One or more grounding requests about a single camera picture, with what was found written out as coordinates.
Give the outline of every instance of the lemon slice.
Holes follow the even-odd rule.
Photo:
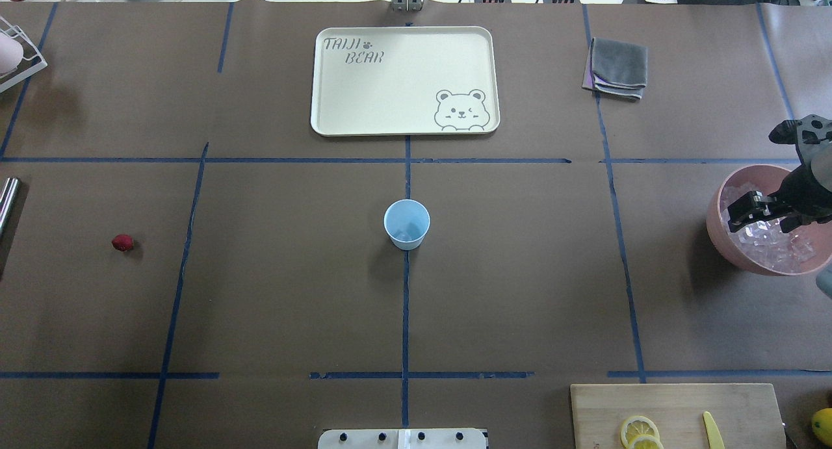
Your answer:
[[[662,441],[659,438],[649,434],[642,434],[632,438],[627,449],[665,449],[665,446],[662,446]]]
[[[656,440],[659,439],[659,428],[656,428],[656,423],[650,418],[636,415],[635,417],[629,417],[624,420],[624,423],[621,423],[622,446],[629,448],[632,440],[642,435],[652,436]]]

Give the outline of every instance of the folded towel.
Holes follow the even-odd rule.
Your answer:
[[[641,99],[647,87],[647,48],[592,38],[586,55],[583,88]]]

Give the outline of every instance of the knife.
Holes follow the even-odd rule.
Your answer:
[[[725,449],[725,443],[722,443],[722,436],[720,436],[720,429],[717,428],[710,411],[702,413],[702,419],[705,420],[705,432],[708,433],[708,445],[710,449]]]

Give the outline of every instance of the bear face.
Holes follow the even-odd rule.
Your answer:
[[[491,115],[485,110],[485,93],[481,90],[471,90],[467,94],[440,90],[436,94],[436,101],[439,102],[439,108],[434,114],[434,120],[442,126],[443,131],[481,131],[491,120]]]

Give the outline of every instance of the ice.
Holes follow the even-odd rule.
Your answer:
[[[748,191],[759,190],[749,183],[739,188],[726,186],[720,197],[723,222],[728,222],[728,205]],[[800,265],[815,256],[814,246],[805,229],[797,227],[791,233],[783,233],[779,219],[748,224],[737,233],[728,234],[749,259],[782,274],[799,274],[802,272]]]

